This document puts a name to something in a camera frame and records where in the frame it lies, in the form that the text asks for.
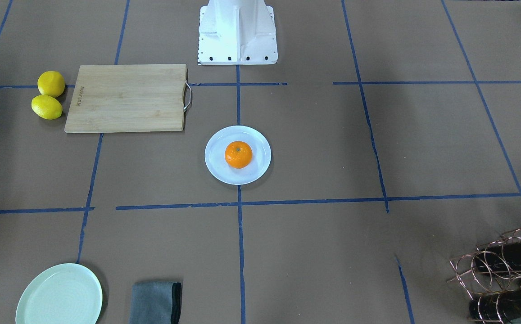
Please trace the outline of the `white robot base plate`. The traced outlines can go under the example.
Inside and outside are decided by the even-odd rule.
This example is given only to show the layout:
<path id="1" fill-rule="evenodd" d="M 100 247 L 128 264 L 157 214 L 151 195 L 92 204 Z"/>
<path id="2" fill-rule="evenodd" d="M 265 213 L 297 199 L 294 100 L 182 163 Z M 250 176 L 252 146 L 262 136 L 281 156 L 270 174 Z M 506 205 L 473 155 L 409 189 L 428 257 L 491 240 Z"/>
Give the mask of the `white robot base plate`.
<path id="1" fill-rule="evenodd" d="M 211 0 L 199 12 L 197 63 L 276 64 L 273 7 L 263 0 Z"/>

